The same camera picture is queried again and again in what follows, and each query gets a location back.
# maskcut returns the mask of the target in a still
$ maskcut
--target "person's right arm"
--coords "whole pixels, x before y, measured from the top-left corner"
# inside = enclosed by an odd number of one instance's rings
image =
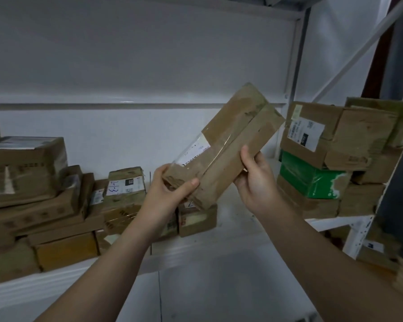
[[[356,264],[280,196],[263,155],[241,151],[248,173],[235,184],[324,321],[403,321],[403,295]]]

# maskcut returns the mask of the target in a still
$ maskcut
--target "person's left hand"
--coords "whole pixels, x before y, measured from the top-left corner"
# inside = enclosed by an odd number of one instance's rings
[[[145,201],[135,218],[144,226],[152,228],[154,235],[161,233],[179,202],[193,192],[200,183],[198,178],[193,178],[178,189],[170,191],[162,179],[169,166],[170,164],[165,164],[155,170]]]

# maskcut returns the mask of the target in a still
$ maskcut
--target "person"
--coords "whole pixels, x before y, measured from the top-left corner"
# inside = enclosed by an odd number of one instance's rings
[[[403,295],[338,251],[281,198],[269,164],[243,146],[247,170],[235,180],[243,203],[259,220],[324,321],[403,321]],[[36,321],[115,321],[142,259],[178,203],[199,185],[194,178],[169,191],[156,169],[134,221]]]

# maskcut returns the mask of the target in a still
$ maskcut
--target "floor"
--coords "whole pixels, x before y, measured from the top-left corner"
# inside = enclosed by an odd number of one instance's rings
[[[0,309],[33,321],[56,298]],[[141,275],[118,322],[295,321],[315,308],[273,245]]]

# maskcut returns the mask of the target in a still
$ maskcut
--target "black square on label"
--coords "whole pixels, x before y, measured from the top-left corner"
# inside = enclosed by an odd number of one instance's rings
[[[302,140],[300,141],[300,144],[302,145],[302,146],[306,146],[306,142],[307,142],[307,140],[308,140],[308,134],[306,134],[306,133],[303,133],[303,136],[302,136]]]

